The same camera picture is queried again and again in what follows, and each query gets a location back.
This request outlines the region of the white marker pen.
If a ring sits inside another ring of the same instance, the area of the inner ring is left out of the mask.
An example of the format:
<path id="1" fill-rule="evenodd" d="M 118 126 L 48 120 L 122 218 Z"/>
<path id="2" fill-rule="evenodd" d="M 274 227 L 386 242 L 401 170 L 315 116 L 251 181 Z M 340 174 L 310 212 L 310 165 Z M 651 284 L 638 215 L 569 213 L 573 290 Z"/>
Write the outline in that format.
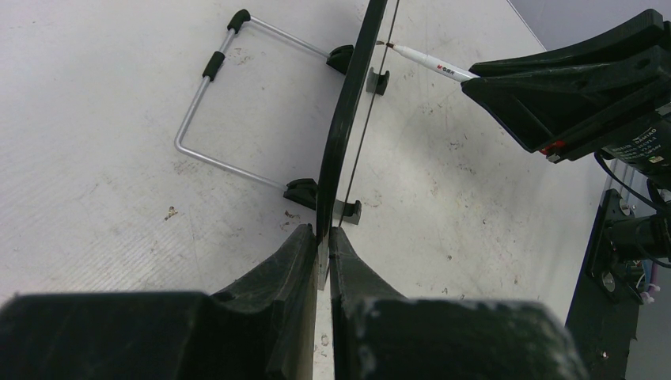
<path id="1" fill-rule="evenodd" d="M 433 57 L 432 55 L 428 55 L 427 53 L 417 51 L 410 47 L 405 47 L 389 42 L 385 43 L 383 41 L 377 41 L 376 45 L 384 45 L 405 59 L 408 59 L 413 63 L 417 63 L 421 67 L 427 68 L 430 71 L 450 78 L 456 82 L 466 82 L 471 79 L 478 78 L 478 75 L 473 74 L 468 70 L 461 69 L 460 67 L 454 66 L 450 63 L 442 61 L 441 59 Z"/>

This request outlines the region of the black framed whiteboard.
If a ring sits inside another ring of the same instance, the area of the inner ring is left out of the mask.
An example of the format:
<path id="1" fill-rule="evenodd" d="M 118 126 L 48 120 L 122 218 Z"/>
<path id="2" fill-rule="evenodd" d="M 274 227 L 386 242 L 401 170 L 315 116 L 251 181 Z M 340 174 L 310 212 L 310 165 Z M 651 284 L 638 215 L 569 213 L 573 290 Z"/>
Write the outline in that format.
<path id="1" fill-rule="evenodd" d="M 357 225 L 362 201 L 350 194 L 356 158 L 369 122 L 371 109 L 381 97 L 378 84 L 389 76 L 384 72 L 386 46 L 398 9 L 397 1 L 370 1 L 358 38 L 349 53 L 343 88 L 336 103 L 324 146 L 319 176 L 293 180 L 284 197 L 316 212 L 317 288 L 328 278 L 328 239 L 333 226 L 343 222 Z"/>

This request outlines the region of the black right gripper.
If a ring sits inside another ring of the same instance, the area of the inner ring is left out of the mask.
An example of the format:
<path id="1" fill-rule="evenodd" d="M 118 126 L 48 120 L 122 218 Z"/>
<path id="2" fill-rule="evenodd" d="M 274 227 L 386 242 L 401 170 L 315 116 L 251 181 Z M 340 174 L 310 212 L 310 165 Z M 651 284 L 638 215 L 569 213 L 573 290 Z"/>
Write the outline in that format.
<path id="1" fill-rule="evenodd" d="M 670 53 L 655 46 L 617 62 L 474 78 L 462 91 L 535 152 L 651 115 L 669 87 Z M 647 196 L 622 187 L 655 214 L 637 217 L 617 190 L 605 191 L 568 311 L 566 327 L 592 379 L 625 377 L 639 310 L 660 291 L 658 269 L 670 266 L 670 204 L 660 193 L 670 188 L 670 154 L 650 162 L 663 170 L 646 171 Z"/>

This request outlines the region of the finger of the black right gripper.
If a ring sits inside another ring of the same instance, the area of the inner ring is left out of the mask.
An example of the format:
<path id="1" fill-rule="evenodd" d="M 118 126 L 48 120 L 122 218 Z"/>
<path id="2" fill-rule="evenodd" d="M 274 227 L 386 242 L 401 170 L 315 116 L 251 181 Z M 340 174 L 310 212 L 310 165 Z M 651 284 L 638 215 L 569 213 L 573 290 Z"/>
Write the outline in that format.
<path id="1" fill-rule="evenodd" d="M 628 59 L 653 46 L 666 47 L 666 21 L 657 10 L 646 9 L 623 24 L 580 43 L 535 55 L 475 63 L 469 71 L 480 77 L 494 77 L 611 63 Z"/>

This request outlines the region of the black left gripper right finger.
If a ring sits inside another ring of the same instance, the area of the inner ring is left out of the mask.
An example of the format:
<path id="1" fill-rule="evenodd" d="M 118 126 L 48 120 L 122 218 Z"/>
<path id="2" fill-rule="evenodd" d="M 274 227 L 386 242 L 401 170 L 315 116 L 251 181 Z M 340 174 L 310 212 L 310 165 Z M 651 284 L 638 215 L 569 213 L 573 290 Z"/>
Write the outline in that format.
<path id="1" fill-rule="evenodd" d="M 587 379 L 570 333 L 539 302 L 407 298 L 329 234 L 338 379 Z"/>

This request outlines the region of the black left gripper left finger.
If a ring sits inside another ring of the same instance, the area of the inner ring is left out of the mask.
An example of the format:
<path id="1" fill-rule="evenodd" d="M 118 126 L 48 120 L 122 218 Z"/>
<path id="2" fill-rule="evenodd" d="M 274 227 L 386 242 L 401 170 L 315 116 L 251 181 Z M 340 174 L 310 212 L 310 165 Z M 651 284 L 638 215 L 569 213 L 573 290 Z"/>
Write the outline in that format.
<path id="1" fill-rule="evenodd" d="M 28 294 L 1 309 L 4 379 L 310 379 L 313 228 L 214 294 Z"/>

